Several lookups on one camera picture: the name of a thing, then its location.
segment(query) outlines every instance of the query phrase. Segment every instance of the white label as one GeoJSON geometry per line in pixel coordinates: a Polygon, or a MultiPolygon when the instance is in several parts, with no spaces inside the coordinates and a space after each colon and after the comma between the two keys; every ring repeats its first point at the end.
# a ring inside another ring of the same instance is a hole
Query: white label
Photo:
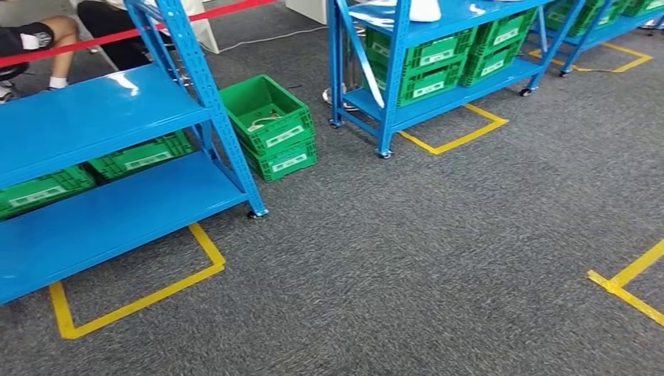
{"type": "Polygon", "coordinates": [[[551,13],[547,18],[552,21],[565,22],[565,14],[561,13],[551,13]]]}
{"type": "Polygon", "coordinates": [[[124,164],[124,168],[126,168],[127,171],[136,170],[137,168],[141,168],[147,165],[153,165],[157,162],[166,161],[167,159],[170,158],[173,158],[173,154],[165,151],[163,153],[154,154],[152,156],[145,157],[143,159],[137,159],[136,161],[127,162],[124,164]]]}
{"type": "Polygon", "coordinates": [[[482,69],[482,74],[480,74],[480,77],[486,76],[487,74],[495,71],[496,69],[500,69],[501,67],[503,67],[503,65],[505,65],[505,60],[501,60],[498,63],[495,63],[491,66],[482,69]]]}
{"type": "Polygon", "coordinates": [[[664,5],[664,0],[654,0],[653,2],[648,5],[648,7],[645,10],[657,8],[658,6],[664,5]]]}
{"type": "Polygon", "coordinates": [[[265,143],[267,144],[268,147],[272,147],[272,146],[275,146],[277,143],[282,143],[283,141],[286,141],[290,137],[293,137],[293,136],[295,136],[297,134],[300,134],[304,131],[305,131],[305,128],[301,125],[298,125],[297,127],[291,129],[288,132],[284,132],[284,133],[278,135],[277,137],[272,137],[271,139],[268,139],[267,141],[265,141],[265,143]]]}
{"type": "Polygon", "coordinates": [[[28,194],[27,196],[18,197],[13,200],[9,200],[9,204],[12,205],[12,208],[18,208],[20,206],[32,204],[35,201],[57,196],[59,194],[66,192],[67,190],[65,190],[62,186],[54,186],[53,188],[48,188],[47,190],[42,190],[40,192],[28,194]]]}
{"type": "Polygon", "coordinates": [[[436,90],[440,90],[444,87],[445,87],[445,82],[444,81],[437,82],[437,83],[435,83],[433,85],[429,85],[425,88],[415,90],[415,92],[413,92],[413,98],[419,98],[421,96],[425,96],[430,92],[435,92],[436,90]]]}
{"type": "Polygon", "coordinates": [[[376,42],[374,42],[374,43],[371,45],[371,49],[372,49],[373,51],[376,51],[376,52],[380,53],[382,56],[390,57],[390,49],[388,49],[387,47],[385,47],[385,46],[383,46],[383,45],[379,45],[379,44],[376,43],[376,42]]]}
{"type": "Polygon", "coordinates": [[[430,55],[420,59],[420,66],[433,64],[435,62],[445,60],[454,55],[454,49],[448,49],[447,51],[436,53],[435,55],[430,55]]]}
{"type": "Polygon", "coordinates": [[[518,27],[515,27],[514,29],[508,31],[507,33],[498,35],[496,39],[493,40],[493,45],[505,42],[507,39],[514,38],[517,35],[518,35],[518,27]]]}
{"type": "Polygon", "coordinates": [[[289,168],[292,165],[296,165],[298,163],[304,162],[307,160],[307,154],[300,154],[297,157],[293,159],[289,159],[288,161],[281,162],[279,164],[275,164],[272,166],[272,172],[279,172],[285,168],[289,168]]]}

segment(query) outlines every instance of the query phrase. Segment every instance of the green plastic crate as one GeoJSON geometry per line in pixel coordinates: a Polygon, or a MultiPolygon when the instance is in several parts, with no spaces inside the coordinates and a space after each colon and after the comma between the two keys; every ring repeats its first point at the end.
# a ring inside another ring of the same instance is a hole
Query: green plastic crate
{"type": "MultiPolygon", "coordinates": [[[[601,10],[604,1],[590,0],[588,1],[579,12],[579,15],[574,20],[574,24],[569,28],[568,35],[576,37],[583,35],[588,30],[588,27],[593,22],[597,12],[601,10]]],[[[545,24],[553,30],[558,30],[565,22],[565,17],[574,6],[574,0],[564,0],[563,2],[556,2],[547,8],[547,16],[545,24]]],[[[597,22],[595,28],[607,27],[613,24],[616,18],[623,12],[627,6],[626,0],[616,0],[611,7],[607,9],[606,13],[597,22]]]]}
{"type": "Polygon", "coordinates": [[[484,56],[468,56],[464,75],[459,80],[462,86],[472,86],[504,68],[510,66],[512,60],[518,55],[523,42],[516,42],[501,49],[497,49],[484,56]]]}
{"type": "Polygon", "coordinates": [[[105,178],[117,179],[192,151],[185,133],[177,131],[88,162],[105,178]]]}
{"type": "MultiPolygon", "coordinates": [[[[466,56],[471,47],[477,27],[459,31],[452,35],[423,43],[406,50],[403,73],[407,76],[433,71],[444,67],[452,59],[466,56]]],[[[373,64],[386,67],[390,56],[390,37],[374,29],[366,29],[366,55],[373,64]]]]}
{"type": "MultiPolygon", "coordinates": [[[[446,65],[430,70],[429,72],[411,75],[404,74],[401,77],[397,106],[407,106],[455,88],[464,71],[465,63],[466,56],[457,56],[456,59],[448,60],[446,65]]],[[[376,83],[378,83],[378,88],[381,92],[384,92],[386,88],[385,78],[387,76],[387,68],[379,64],[374,64],[372,69],[376,77],[376,83]]],[[[369,87],[366,80],[364,81],[364,87],[369,87]]]]}
{"type": "Polygon", "coordinates": [[[661,8],[664,8],[664,0],[630,0],[622,14],[636,17],[661,8]]]}
{"type": "Polygon", "coordinates": [[[238,138],[259,156],[314,136],[309,108],[265,74],[219,91],[238,138]]]}
{"type": "Polygon", "coordinates": [[[533,8],[480,25],[470,54],[484,56],[515,42],[523,42],[536,14],[537,8],[533,8]]]}
{"type": "Polygon", "coordinates": [[[0,219],[59,200],[95,185],[93,177],[74,166],[0,190],[0,219]]]}
{"type": "Polygon", "coordinates": [[[310,140],[290,145],[278,154],[261,157],[256,155],[247,145],[240,142],[247,157],[249,167],[266,183],[274,182],[284,176],[307,168],[316,163],[316,141],[310,140]]]}

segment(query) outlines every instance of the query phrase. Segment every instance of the shelf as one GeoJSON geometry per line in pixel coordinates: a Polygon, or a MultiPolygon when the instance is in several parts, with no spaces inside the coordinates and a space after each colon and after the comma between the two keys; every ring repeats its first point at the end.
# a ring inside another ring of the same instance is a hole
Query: shelf
{"type": "MultiPolygon", "coordinates": [[[[393,132],[409,128],[415,124],[443,114],[477,98],[533,76],[543,69],[539,64],[517,57],[512,64],[500,73],[486,78],[466,88],[457,86],[448,92],[396,109],[393,132]]],[[[355,105],[374,119],[381,118],[381,109],[376,104],[371,92],[366,89],[353,90],[344,95],[345,101],[355,105]]]]}
{"type": "MultiPolygon", "coordinates": [[[[620,35],[628,33],[636,29],[637,27],[645,24],[649,20],[659,18],[662,15],[664,15],[664,10],[658,9],[655,10],[654,12],[650,12],[638,17],[618,16],[615,22],[612,23],[611,25],[591,31],[590,35],[588,35],[586,43],[584,43],[583,46],[581,46],[581,50],[583,51],[587,49],[592,49],[596,45],[599,45],[613,38],[617,38],[620,35]]],[[[582,37],[583,37],[582,35],[578,37],[568,36],[565,37],[565,39],[563,39],[563,42],[569,45],[579,45],[582,37]]]]}
{"type": "Polygon", "coordinates": [[[156,64],[0,106],[0,189],[208,119],[156,64]]]}
{"type": "MultiPolygon", "coordinates": [[[[406,47],[429,42],[498,20],[505,16],[547,4],[553,0],[524,0],[519,2],[491,2],[486,0],[438,0],[442,19],[438,22],[411,22],[406,47]]],[[[372,0],[350,7],[350,15],[361,24],[381,33],[392,35],[395,1],[372,0]]]]}
{"type": "Polygon", "coordinates": [[[0,304],[246,199],[197,152],[0,222],[0,304]]]}

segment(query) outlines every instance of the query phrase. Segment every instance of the red rope barrier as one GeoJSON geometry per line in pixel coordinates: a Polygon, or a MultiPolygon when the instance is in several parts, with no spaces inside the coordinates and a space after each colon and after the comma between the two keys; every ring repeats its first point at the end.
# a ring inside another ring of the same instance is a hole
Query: red rope barrier
{"type": "MultiPolygon", "coordinates": [[[[193,16],[189,17],[189,20],[190,21],[206,20],[208,18],[214,18],[214,17],[223,16],[223,15],[229,14],[229,13],[239,12],[240,10],[255,8],[255,7],[260,6],[260,5],[269,4],[270,2],[276,2],[276,0],[243,0],[241,2],[235,2],[233,4],[220,5],[216,8],[214,8],[214,9],[210,9],[206,12],[194,14],[193,16]]],[[[7,66],[10,66],[10,65],[20,64],[20,63],[26,63],[26,62],[32,61],[32,60],[44,59],[44,58],[47,58],[47,57],[58,55],[58,54],[63,53],[63,52],[78,51],[78,50],[87,49],[89,47],[93,47],[93,46],[96,46],[96,45],[105,45],[105,44],[108,44],[108,43],[133,38],[133,37],[138,36],[138,35],[139,35],[138,30],[131,29],[131,30],[122,31],[122,32],[116,33],[116,34],[107,35],[105,37],[89,39],[87,41],[81,41],[81,42],[78,42],[78,43],[74,43],[73,45],[65,45],[65,46],[62,46],[62,47],[58,47],[58,48],[55,48],[55,49],[49,49],[49,50],[46,50],[46,51],[29,52],[29,53],[24,53],[24,54],[21,54],[21,55],[2,57],[2,58],[0,58],[0,68],[7,67],[7,66]]]]}

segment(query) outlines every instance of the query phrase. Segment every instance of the blue shelving unit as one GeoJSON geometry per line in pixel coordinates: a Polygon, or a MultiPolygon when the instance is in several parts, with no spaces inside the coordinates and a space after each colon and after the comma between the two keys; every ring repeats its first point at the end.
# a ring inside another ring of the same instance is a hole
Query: blue shelving unit
{"type": "Polygon", "coordinates": [[[125,1],[155,62],[0,106],[0,189],[183,128],[200,151],[0,222],[0,304],[232,206],[267,214],[180,1],[125,1]]]}
{"type": "MultiPolygon", "coordinates": [[[[570,72],[572,72],[572,65],[574,64],[576,59],[579,58],[581,52],[586,51],[588,49],[592,49],[593,47],[600,45],[601,43],[604,43],[606,41],[609,41],[613,38],[617,38],[620,35],[626,34],[636,29],[637,27],[647,23],[649,20],[659,19],[657,27],[664,24],[664,10],[657,9],[655,11],[645,13],[636,17],[628,17],[621,15],[618,16],[618,18],[611,25],[597,29],[596,28],[597,24],[599,24],[604,14],[606,14],[607,10],[611,8],[613,2],[614,0],[606,0],[604,2],[602,7],[600,8],[600,11],[597,12],[597,15],[593,18],[592,22],[590,23],[590,26],[588,27],[588,30],[586,31],[585,34],[575,37],[565,36],[565,38],[563,38],[563,45],[571,46],[572,50],[570,52],[564,52],[560,50],[557,51],[557,55],[559,55],[564,60],[564,64],[561,68],[561,73],[560,73],[561,77],[564,77],[568,75],[570,72]]],[[[532,30],[532,33],[535,34],[538,34],[539,32],[540,32],[539,30],[532,30]]],[[[550,36],[558,36],[558,34],[566,35],[567,31],[559,33],[558,31],[553,31],[547,28],[547,33],[550,36]]]]}
{"type": "MultiPolygon", "coordinates": [[[[554,51],[562,43],[561,36],[554,36],[550,48],[546,47],[547,32],[543,27],[543,5],[553,0],[523,0],[520,2],[491,2],[486,0],[438,0],[442,9],[442,19],[433,23],[410,22],[410,0],[373,0],[348,6],[347,0],[328,0],[328,25],[330,44],[330,81],[332,88],[332,118],[330,124],[338,127],[344,120],[350,120],[361,129],[377,138],[377,153],[382,158],[392,155],[390,144],[398,131],[443,114],[474,99],[505,88],[523,79],[530,78],[521,91],[529,95],[540,83],[545,70],[554,57],[554,51]],[[449,34],[485,24],[521,11],[539,7],[537,23],[542,31],[541,45],[545,53],[537,63],[517,57],[514,62],[499,74],[465,88],[456,88],[409,106],[397,107],[397,96],[401,84],[401,72],[406,49],[429,42],[449,34]],[[384,97],[380,94],[370,68],[362,42],[353,27],[360,23],[392,37],[388,64],[388,82],[384,97]],[[343,33],[348,35],[352,51],[362,67],[369,89],[355,89],[347,93],[341,90],[344,68],[343,33]],[[350,114],[343,107],[347,102],[358,107],[364,114],[378,122],[372,127],[365,121],[350,114]]],[[[577,0],[567,15],[561,28],[567,33],[572,21],[579,13],[583,0],[577,0]]]]}

